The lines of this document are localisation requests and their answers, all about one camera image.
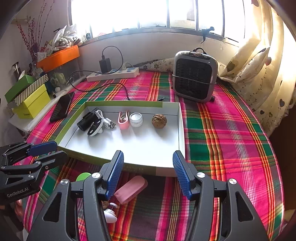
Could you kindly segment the red flower branches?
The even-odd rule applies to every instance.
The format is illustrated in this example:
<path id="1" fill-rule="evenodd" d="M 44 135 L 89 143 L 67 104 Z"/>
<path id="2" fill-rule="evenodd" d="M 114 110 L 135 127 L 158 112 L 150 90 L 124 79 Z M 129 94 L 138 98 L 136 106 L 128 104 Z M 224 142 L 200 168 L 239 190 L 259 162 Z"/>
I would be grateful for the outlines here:
<path id="1" fill-rule="evenodd" d="M 37 19 L 26 16 L 24 20 L 16 19 L 16 25 L 20 31 L 23 42 L 30 53 L 33 62 L 37 61 L 37 54 L 41 50 L 41 43 L 47 21 L 50 13 L 53 10 L 55 1 L 50 1 L 48 13 L 43 17 L 47 8 L 47 1 L 42 1 L 40 12 Z"/>

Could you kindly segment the black white round device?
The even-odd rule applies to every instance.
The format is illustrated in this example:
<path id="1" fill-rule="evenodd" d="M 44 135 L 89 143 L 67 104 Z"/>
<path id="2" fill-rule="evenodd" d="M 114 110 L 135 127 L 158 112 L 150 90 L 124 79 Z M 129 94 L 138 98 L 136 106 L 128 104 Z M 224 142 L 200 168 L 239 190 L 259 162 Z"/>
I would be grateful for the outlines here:
<path id="1" fill-rule="evenodd" d="M 95 120 L 88 131 L 88 136 L 93 137 L 96 134 L 101 134 L 103 132 L 103 120 L 102 118 L 99 118 Z"/>

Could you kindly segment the black charger adapter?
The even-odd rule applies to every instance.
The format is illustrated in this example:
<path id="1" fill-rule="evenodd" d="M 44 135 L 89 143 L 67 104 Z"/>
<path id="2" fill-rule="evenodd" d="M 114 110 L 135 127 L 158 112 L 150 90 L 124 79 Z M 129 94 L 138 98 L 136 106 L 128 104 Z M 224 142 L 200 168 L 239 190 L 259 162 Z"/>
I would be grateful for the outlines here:
<path id="1" fill-rule="evenodd" d="M 101 73 L 109 73 L 112 70 L 110 59 L 106 58 L 104 55 L 102 55 L 99 65 Z"/>

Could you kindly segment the plaid bed sheet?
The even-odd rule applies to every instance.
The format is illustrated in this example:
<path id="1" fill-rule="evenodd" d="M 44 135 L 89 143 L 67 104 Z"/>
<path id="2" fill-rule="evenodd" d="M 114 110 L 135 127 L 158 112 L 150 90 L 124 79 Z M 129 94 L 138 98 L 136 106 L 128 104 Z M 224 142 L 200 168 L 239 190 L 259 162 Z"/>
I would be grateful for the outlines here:
<path id="1" fill-rule="evenodd" d="M 169 73 L 141 71 L 138 77 L 81 82 L 70 114 L 86 101 L 163 99 L 181 104 L 186 159 L 217 180 L 234 178 L 248 195 L 270 240 L 283 226 L 284 196 L 272 145 L 253 112 L 231 85 L 218 81 L 213 102 L 178 98 Z M 116 210 L 113 240 L 184 240 L 194 207 L 176 178 L 147 176 L 148 186 Z"/>

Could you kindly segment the orange storage bin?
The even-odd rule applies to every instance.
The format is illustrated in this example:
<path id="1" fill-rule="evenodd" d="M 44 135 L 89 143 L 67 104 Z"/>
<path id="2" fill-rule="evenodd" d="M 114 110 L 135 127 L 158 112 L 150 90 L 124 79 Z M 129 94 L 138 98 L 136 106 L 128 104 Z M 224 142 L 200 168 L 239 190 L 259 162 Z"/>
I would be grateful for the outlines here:
<path id="1" fill-rule="evenodd" d="M 43 69 L 44 72 L 49 72 L 78 58 L 79 56 L 79 48 L 75 45 L 58 51 L 40 62 L 37 62 L 36 67 Z"/>

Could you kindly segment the pink silicone clip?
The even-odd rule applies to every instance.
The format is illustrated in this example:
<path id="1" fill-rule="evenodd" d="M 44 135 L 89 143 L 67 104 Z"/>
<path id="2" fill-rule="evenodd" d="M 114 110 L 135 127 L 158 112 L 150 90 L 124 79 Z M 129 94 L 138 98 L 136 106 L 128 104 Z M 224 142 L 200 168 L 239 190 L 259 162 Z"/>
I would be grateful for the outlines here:
<path id="1" fill-rule="evenodd" d="M 120 112 L 118 115 L 118 125 L 120 130 L 127 130 L 130 126 L 130 117 L 129 117 L 129 111 L 126 112 Z"/>

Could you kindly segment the grey portable fan heater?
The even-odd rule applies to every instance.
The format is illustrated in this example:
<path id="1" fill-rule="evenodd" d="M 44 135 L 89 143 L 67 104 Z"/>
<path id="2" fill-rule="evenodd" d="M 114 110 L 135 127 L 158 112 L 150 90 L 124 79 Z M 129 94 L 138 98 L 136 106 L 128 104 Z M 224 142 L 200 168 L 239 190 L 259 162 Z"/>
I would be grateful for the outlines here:
<path id="1" fill-rule="evenodd" d="M 174 57 L 173 90 L 180 97 L 195 102 L 213 102 L 218 76 L 218 62 L 204 49 L 179 51 Z"/>

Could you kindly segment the pink oblong case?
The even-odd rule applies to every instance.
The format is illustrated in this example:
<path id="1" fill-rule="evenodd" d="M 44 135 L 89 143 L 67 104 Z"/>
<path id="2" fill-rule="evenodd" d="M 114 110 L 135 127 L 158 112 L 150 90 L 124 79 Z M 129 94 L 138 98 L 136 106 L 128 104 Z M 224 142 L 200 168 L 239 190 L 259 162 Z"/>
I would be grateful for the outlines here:
<path id="1" fill-rule="evenodd" d="M 120 204 L 124 205 L 135 198 L 148 185 L 148 182 L 142 176 L 134 176 L 125 185 L 120 187 L 114 194 Z"/>

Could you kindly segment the dark brown carved walnut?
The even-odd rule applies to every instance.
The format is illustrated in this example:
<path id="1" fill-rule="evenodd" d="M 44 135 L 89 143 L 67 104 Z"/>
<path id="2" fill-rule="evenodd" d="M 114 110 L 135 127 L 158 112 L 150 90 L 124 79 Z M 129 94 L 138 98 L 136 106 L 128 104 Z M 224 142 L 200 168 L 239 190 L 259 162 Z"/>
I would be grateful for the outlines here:
<path id="1" fill-rule="evenodd" d="M 109 206 L 109 201 L 102 201 L 103 210 L 106 210 Z"/>

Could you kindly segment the yellow-green box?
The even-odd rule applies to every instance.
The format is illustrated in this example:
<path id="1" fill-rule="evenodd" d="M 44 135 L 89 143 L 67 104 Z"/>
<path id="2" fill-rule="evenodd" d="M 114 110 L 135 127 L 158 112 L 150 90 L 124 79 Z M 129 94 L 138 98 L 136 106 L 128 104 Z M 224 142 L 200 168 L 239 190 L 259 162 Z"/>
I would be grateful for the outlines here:
<path id="1" fill-rule="evenodd" d="M 50 97 L 43 84 L 12 110 L 20 119 L 34 119 L 49 102 Z"/>

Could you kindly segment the black smartphone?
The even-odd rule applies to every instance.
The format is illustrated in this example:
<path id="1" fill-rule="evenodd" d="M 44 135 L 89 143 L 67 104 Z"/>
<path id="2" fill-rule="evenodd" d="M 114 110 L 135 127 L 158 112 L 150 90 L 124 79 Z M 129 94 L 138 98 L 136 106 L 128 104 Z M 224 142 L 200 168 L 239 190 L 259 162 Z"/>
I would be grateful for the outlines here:
<path id="1" fill-rule="evenodd" d="M 57 105 L 55 106 L 55 109 L 50 117 L 50 123 L 62 120 L 67 117 L 74 94 L 74 92 L 70 92 L 59 98 Z"/>

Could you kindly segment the green white cardboard box tray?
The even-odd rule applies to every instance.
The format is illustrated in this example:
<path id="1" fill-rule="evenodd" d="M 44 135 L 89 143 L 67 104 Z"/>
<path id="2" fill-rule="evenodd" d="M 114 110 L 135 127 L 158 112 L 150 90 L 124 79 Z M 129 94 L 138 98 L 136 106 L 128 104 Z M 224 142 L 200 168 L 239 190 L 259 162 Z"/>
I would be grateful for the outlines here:
<path id="1" fill-rule="evenodd" d="M 77 123 L 95 108 L 104 117 L 117 123 L 120 112 L 141 113 L 143 124 L 127 130 L 104 128 L 101 134 L 88 136 Z M 164 128 L 155 128 L 152 117 L 166 116 Z M 181 105 L 178 102 L 158 101 L 87 101 L 67 121 L 55 139 L 60 150 L 69 157 L 102 165 L 110 161 L 117 150 L 124 153 L 123 169 L 128 172 L 174 177 L 173 153 L 185 153 L 185 135 Z"/>

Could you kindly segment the cream heart-pattern curtain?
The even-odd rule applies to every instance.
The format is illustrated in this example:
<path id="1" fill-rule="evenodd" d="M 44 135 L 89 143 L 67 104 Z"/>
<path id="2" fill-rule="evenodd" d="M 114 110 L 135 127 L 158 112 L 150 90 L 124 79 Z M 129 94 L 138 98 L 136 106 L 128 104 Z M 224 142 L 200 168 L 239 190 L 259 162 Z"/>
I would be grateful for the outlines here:
<path id="1" fill-rule="evenodd" d="M 270 136 L 295 106 L 295 39 L 267 1 L 244 1 L 246 40 L 219 74 Z"/>

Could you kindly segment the green round knob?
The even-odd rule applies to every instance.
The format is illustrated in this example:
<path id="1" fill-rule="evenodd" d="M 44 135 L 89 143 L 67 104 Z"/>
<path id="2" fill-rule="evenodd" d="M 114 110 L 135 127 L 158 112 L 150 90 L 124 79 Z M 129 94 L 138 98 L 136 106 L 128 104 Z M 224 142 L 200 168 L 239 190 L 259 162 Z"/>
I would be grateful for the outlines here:
<path id="1" fill-rule="evenodd" d="M 81 174 L 79 174 L 76 178 L 76 181 L 84 181 L 86 178 L 88 178 L 89 176 L 91 176 L 90 173 L 88 172 L 83 172 Z"/>

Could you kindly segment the white round knob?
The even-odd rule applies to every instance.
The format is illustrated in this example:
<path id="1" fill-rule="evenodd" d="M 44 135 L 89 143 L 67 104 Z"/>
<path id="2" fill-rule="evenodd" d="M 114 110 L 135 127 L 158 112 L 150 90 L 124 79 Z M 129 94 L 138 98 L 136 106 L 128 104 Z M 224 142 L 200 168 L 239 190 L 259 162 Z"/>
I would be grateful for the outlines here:
<path id="1" fill-rule="evenodd" d="M 112 202 L 107 206 L 106 209 L 104 209 L 104 216 L 107 223 L 117 222 L 117 217 L 114 209 L 118 209 L 118 205 Z"/>

